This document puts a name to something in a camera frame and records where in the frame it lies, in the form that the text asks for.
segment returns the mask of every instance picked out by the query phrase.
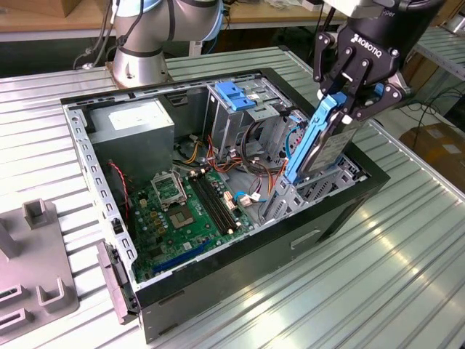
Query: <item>wooden shelf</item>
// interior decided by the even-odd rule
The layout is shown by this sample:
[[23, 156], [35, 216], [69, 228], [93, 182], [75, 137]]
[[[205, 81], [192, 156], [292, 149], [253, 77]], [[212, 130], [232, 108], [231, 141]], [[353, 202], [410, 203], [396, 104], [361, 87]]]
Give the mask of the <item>wooden shelf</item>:
[[[5, 13], [0, 13], [0, 33], [98, 29], [105, 14], [105, 4], [106, 0], [82, 0], [66, 18], [6, 9]], [[231, 23], [305, 22], [317, 20], [319, 14], [318, 11], [308, 11], [300, 6], [276, 9], [265, 2], [236, 3], [231, 6]]]

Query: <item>gray plastic stand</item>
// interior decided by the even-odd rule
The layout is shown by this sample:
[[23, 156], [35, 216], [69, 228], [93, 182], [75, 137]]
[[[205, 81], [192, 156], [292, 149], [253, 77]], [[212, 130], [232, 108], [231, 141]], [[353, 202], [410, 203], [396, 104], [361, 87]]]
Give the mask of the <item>gray plastic stand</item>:
[[0, 270], [0, 345], [78, 308], [52, 202], [0, 214]]

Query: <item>motherboard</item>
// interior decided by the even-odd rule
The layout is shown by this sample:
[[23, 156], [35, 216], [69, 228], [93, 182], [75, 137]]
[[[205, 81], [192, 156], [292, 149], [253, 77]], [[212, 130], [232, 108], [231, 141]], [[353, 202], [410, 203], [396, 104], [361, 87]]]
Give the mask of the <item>motherboard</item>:
[[133, 193], [137, 281], [147, 281], [253, 230], [243, 208], [229, 198], [229, 189], [214, 170], [184, 177], [177, 172], [162, 174]]

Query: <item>robotiq logo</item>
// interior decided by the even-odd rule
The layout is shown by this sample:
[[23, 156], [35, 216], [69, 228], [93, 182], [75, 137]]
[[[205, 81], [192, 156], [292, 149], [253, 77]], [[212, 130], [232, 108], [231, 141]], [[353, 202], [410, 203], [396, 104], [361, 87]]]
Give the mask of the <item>robotiq logo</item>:
[[377, 49], [375, 46], [370, 44], [365, 39], [360, 38], [360, 35], [358, 34], [354, 34], [354, 37], [350, 40], [350, 42], [357, 42], [359, 45], [365, 47], [368, 51], [377, 56], [377, 58], [381, 58], [381, 56], [383, 55], [383, 52], [381, 52], [379, 49]]

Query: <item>cable connector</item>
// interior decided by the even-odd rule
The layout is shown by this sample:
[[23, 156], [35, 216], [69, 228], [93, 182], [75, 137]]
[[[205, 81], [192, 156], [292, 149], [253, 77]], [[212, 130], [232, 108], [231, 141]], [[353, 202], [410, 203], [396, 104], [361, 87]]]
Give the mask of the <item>cable connector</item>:
[[253, 204], [252, 200], [250, 199], [250, 196], [248, 196], [248, 195], [243, 196], [242, 198], [240, 198], [239, 202], [243, 207], [248, 207], [248, 206], [251, 206]]

